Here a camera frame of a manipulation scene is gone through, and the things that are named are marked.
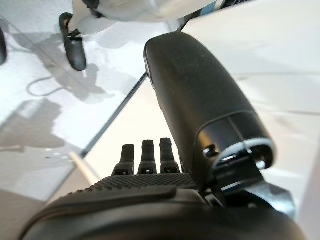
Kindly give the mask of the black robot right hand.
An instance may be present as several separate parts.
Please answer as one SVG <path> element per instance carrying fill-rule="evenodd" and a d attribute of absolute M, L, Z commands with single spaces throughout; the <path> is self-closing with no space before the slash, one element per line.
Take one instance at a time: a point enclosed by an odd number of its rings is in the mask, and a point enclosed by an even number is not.
<path fill-rule="evenodd" d="M 21 240 L 303 240 L 291 194 L 265 181 L 276 147 L 242 90 L 199 41 L 150 39 L 146 72 L 172 138 L 124 145 L 112 175 L 49 204 Z"/>

